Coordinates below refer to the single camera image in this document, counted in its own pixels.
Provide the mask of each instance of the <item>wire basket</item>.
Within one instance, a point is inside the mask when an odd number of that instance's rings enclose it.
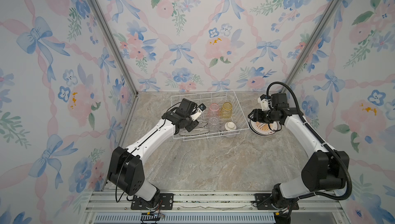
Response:
[[[192,102],[195,102],[197,105],[203,103],[206,106],[206,110],[202,113],[202,115],[197,119],[200,124],[195,128],[203,128],[208,129],[209,132],[201,135],[192,135],[192,136],[182,136],[180,133],[173,135],[174,139],[183,139],[184,141],[203,139],[203,138],[215,138],[222,137],[227,135],[229,132],[223,132],[222,128],[224,127],[226,122],[232,121],[236,124],[236,130],[231,131],[232,134],[239,134],[242,130],[248,130],[247,119],[244,116],[243,110],[241,109],[239,100],[237,99],[236,93],[234,90],[226,90],[226,91],[217,91],[217,92],[206,92],[206,93],[192,93],[192,94],[183,94],[176,95],[171,97],[171,106],[180,102],[183,98],[186,98]],[[205,123],[209,122],[209,118],[207,116],[209,106],[212,103],[217,103],[222,108],[222,104],[225,102],[230,102],[232,104],[232,115],[230,118],[222,118],[220,116],[220,128],[217,130],[210,130],[209,125],[202,127]]]

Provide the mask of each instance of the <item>yellow glass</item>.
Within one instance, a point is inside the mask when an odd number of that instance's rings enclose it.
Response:
[[[230,102],[225,102],[221,108],[221,118],[231,118],[232,117],[232,104]]]

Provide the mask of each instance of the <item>plate with orange design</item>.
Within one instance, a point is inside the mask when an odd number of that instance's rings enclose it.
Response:
[[[248,126],[250,127],[250,129],[257,135],[263,136],[263,137],[268,137],[273,135],[275,130],[278,130],[279,128],[279,123],[278,122],[274,122],[272,124],[270,124],[270,128],[272,130],[269,129],[269,124],[267,123],[260,123],[260,122],[254,122],[252,120],[249,120],[248,122]]]

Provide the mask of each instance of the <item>white wire dish rack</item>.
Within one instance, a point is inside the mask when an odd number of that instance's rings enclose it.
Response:
[[[180,102],[183,98],[189,99],[192,102],[195,102],[197,105],[203,103],[206,106],[206,110],[202,113],[202,115],[197,119],[199,121],[199,125],[192,130],[196,135],[180,135],[180,133],[186,132],[186,130],[181,129],[180,132],[176,135],[173,135],[174,139],[183,139],[184,141],[203,139],[203,138],[215,138],[222,137],[227,134],[239,134],[242,130],[248,130],[247,119],[244,116],[243,110],[240,106],[239,100],[237,99],[236,93],[234,90],[226,90],[226,91],[217,91],[217,92],[206,92],[206,93],[192,93],[192,94],[183,94],[176,95],[171,97],[171,106]],[[207,116],[209,107],[212,103],[217,103],[221,110],[222,104],[225,102],[230,102],[232,104],[232,116],[230,118],[223,118],[220,116],[220,127],[216,130],[210,130],[210,126],[208,125],[209,118]],[[232,131],[222,131],[226,122],[232,121],[236,124],[236,129]]]

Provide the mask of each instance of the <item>floral wallpaper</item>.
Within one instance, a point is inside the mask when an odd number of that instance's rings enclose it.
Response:
[[[353,224],[395,223],[394,2],[342,0],[291,85],[312,126],[350,157],[341,204]]]
[[[78,223],[132,94],[86,0],[0,6],[0,224]]]
[[[328,0],[98,3],[138,91],[263,91],[288,77]]]

